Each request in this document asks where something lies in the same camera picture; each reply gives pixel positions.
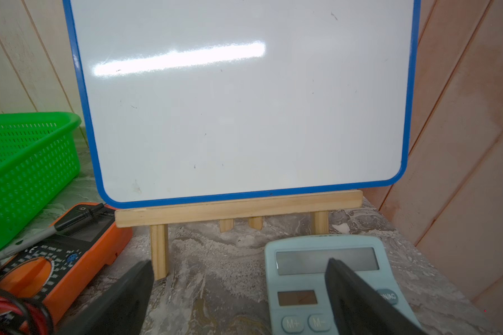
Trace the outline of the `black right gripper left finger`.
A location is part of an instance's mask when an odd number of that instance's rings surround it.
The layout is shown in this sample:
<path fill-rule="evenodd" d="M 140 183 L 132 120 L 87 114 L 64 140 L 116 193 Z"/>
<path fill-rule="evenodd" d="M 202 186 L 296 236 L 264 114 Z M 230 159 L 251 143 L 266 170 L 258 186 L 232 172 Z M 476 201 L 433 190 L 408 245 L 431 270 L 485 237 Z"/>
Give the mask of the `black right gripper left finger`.
<path fill-rule="evenodd" d="M 139 334 L 154 283 L 152 262 L 134 265 L 121 279 L 60 328 L 60 334 Z"/>

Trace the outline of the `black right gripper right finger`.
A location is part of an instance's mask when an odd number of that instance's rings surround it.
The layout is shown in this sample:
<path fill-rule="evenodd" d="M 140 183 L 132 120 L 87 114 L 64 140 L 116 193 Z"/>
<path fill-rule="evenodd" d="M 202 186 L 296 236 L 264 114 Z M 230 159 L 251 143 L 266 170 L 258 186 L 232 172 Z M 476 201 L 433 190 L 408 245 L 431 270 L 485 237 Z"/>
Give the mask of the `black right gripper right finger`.
<path fill-rule="evenodd" d="M 328 260 L 325 282 L 340 334 L 424 333 L 342 261 Z"/>

